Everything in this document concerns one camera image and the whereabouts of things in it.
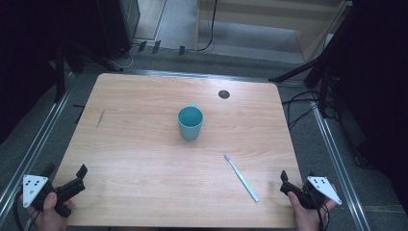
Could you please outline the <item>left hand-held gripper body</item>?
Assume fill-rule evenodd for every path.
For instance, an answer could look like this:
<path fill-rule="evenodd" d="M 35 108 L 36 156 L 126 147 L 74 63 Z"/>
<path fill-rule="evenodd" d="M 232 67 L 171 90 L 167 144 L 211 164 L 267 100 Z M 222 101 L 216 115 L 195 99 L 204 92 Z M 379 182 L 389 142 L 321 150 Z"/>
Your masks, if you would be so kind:
<path fill-rule="evenodd" d="M 54 188 L 51 181 L 45 176 L 24 175 L 23 176 L 23 207 L 32 207 L 37 211 L 43 211 L 43 203 L 50 193 L 57 195 L 55 211 L 62 217 L 68 218 L 71 210 L 64 204 L 72 197 L 82 192 L 85 185 L 82 178 L 74 179 L 63 186 Z"/>

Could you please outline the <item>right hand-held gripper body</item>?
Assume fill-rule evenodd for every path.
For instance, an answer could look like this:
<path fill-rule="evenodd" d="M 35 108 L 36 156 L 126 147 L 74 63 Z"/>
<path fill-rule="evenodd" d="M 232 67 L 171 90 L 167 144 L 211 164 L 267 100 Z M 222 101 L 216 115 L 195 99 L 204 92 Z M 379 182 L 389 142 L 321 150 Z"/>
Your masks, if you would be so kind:
<path fill-rule="evenodd" d="M 307 177 L 305 184 L 299 188 L 290 181 L 281 185 L 280 191 L 284 194 L 293 192 L 296 194 L 300 204 L 307 210 L 321 208 L 327 199 L 331 199 L 341 205 L 343 202 L 326 177 Z"/>

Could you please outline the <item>person's left hand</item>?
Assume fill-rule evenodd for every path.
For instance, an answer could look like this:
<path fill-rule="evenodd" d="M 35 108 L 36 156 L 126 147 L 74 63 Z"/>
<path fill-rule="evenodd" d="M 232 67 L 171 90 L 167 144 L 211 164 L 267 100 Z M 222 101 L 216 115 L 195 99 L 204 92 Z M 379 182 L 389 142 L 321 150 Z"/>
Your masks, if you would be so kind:
<path fill-rule="evenodd" d="M 33 207 L 27 209 L 38 231 L 67 231 L 67 218 L 55 211 L 57 201 L 57 195 L 51 192 L 43 201 L 41 211 Z"/>

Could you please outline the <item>person's right hand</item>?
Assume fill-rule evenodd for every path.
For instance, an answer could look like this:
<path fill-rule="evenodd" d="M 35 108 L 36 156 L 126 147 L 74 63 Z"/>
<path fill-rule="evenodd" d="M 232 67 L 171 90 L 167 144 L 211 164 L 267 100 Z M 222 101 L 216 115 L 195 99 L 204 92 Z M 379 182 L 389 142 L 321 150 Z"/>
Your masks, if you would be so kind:
<path fill-rule="evenodd" d="M 288 192 L 293 207 L 293 216 L 297 231 L 323 231 L 323 219 L 326 214 L 337 206 L 337 203 L 331 199 L 325 202 L 319 213 L 316 210 L 307 210 L 299 202 L 293 192 Z"/>

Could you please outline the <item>light blue toothbrush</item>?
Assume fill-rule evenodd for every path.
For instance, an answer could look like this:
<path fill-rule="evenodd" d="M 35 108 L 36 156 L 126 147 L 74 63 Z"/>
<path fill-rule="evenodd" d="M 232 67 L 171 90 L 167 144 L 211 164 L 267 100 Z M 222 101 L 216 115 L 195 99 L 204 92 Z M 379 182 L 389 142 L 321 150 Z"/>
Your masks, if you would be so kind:
<path fill-rule="evenodd" d="M 235 171 L 236 175 L 242 182 L 243 186 L 247 190 L 247 192 L 250 194 L 252 199 L 254 200 L 255 203 L 258 203 L 260 201 L 259 196 L 255 193 L 255 191 L 252 189 L 251 185 L 248 183 L 248 181 L 245 179 L 241 171 L 236 167 L 234 164 L 231 156 L 229 153 L 224 153 L 224 159 L 229 163 L 229 165 L 232 167 L 232 169 Z"/>

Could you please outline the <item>black upright stand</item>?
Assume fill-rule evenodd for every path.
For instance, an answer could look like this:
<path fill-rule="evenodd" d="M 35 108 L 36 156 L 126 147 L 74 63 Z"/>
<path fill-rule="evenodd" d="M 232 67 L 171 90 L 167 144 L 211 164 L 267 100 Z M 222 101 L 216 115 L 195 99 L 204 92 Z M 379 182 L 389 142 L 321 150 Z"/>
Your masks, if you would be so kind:
<path fill-rule="evenodd" d="M 65 89 L 65 77 L 64 77 L 64 47 L 63 43 L 60 41 L 56 47 L 56 96 L 55 102 L 59 102 L 63 95 Z"/>

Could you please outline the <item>teal plastic cup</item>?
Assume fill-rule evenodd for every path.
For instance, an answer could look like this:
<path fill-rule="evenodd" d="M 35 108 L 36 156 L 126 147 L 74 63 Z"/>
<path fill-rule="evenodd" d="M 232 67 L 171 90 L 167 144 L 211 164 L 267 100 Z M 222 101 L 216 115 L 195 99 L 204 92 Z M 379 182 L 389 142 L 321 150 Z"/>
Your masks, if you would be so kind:
<path fill-rule="evenodd" d="M 186 141 L 194 141 L 199 137 L 204 115 L 195 103 L 180 110 L 177 116 L 179 132 Z"/>

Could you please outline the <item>black stand with legs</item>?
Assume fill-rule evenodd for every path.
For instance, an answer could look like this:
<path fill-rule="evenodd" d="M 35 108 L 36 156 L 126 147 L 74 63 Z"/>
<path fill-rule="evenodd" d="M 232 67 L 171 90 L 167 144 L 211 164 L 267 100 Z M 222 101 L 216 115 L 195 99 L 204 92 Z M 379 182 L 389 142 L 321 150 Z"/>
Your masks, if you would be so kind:
<path fill-rule="evenodd" d="M 328 97 L 329 78 L 334 73 L 337 62 L 346 51 L 352 21 L 353 18 L 349 16 L 344 19 L 333 38 L 328 42 L 327 47 L 315 59 L 281 76 L 269 78 L 268 80 L 272 83 L 282 83 L 309 70 L 306 79 L 303 81 L 304 86 L 311 89 L 320 83 L 318 109 L 323 117 L 328 117 L 326 99 Z"/>

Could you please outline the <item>black cabinet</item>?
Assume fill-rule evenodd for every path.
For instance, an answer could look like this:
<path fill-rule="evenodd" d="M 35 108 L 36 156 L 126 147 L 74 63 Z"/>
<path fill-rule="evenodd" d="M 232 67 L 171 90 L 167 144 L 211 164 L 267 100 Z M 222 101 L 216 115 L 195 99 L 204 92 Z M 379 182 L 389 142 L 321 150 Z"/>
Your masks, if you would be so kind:
<path fill-rule="evenodd" d="M 105 57 L 114 59 L 131 48 L 140 21 L 138 0 L 96 0 L 102 22 Z"/>

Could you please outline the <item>metal floor rail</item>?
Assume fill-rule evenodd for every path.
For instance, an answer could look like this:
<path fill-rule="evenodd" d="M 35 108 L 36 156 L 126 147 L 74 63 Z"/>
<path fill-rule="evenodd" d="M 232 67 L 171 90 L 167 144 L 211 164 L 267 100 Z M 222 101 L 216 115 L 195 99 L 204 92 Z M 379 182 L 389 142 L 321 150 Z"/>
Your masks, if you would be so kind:
<path fill-rule="evenodd" d="M 343 190 L 344 194 L 343 204 L 347 205 L 357 231 L 371 231 L 370 223 L 367 219 L 363 205 L 352 184 L 351 178 L 346 171 L 346 167 L 344 165 L 344 161 L 341 156 L 339 147 L 335 142 L 335 139 L 327 123 L 327 120 L 323 118 L 322 115 L 320 114 L 317 103 L 313 103 L 313 112 L 319 130 L 325 142 L 326 148 L 328 150 L 328 154 L 331 159 L 333 168 L 336 171 L 336 174 L 340 182 L 340 186 Z"/>
<path fill-rule="evenodd" d="M 0 144 L 0 227 L 7 220 L 24 173 L 30 172 L 55 127 L 75 85 L 77 76 L 65 77 L 64 93 L 59 100 L 46 93 Z"/>
<path fill-rule="evenodd" d="M 178 78 L 194 78 L 194 79 L 212 79 L 212 80 L 230 80 L 230 81 L 241 81 L 241 82 L 251 82 L 251 83 L 272 83 L 278 86 L 284 87 L 303 87 L 303 79 L 300 77 L 293 77 L 289 80 L 283 82 L 270 82 L 268 78 L 264 77 L 242 77 L 242 76 L 231 76 L 231 75 L 220 75 L 220 74 L 204 74 L 204 73 L 186 73 L 186 72 L 173 72 L 173 71 L 161 71 L 161 70 L 124 70 L 121 71 L 122 74 L 131 75 L 143 75 L 143 76 L 154 76 L 154 77 L 178 77 Z"/>

